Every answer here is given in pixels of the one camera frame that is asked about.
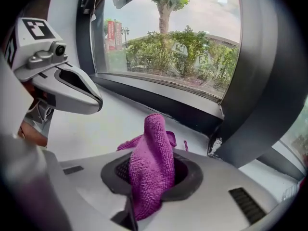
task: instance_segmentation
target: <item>sticker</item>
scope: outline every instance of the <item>sticker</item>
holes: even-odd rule
[[[23,19],[23,22],[35,40],[55,38],[44,21],[35,19]]]
[[[10,67],[12,67],[12,65],[13,65],[16,50],[17,50],[17,45],[16,45],[15,28],[14,28],[13,32],[10,36],[9,42],[6,46],[5,55],[4,55],[4,57],[5,57],[7,63],[9,64]]]

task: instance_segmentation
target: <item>microfiber towel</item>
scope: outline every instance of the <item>microfiber towel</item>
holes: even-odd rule
[[[160,208],[162,194],[173,187],[175,179],[172,149],[175,135],[165,130],[165,120],[152,114],[144,121],[144,133],[118,147],[118,151],[135,147],[129,161],[136,220],[147,218]]]

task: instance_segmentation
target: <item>window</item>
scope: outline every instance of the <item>window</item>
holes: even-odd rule
[[[281,142],[308,167],[308,99],[296,121],[281,138]]]
[[[239,0],[104,0],[100,6],[101,33],[92,25],[98,73],[223,98],[239,53]]]

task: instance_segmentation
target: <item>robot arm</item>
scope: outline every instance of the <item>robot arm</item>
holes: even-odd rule
[[[79,114],[101,110],[102,97],[80,68],[68,63],[66,44],[47,21],[19,18],[5,58],[21,82],[29,81],[40,102],[34,112],[42,122],[51,109]]]

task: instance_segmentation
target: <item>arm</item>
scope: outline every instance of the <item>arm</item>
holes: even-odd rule
[[[43,147],[47,145],[47,138],[24,121],[20,126],[18,135],[28,141],[35,143],[36,145]]]

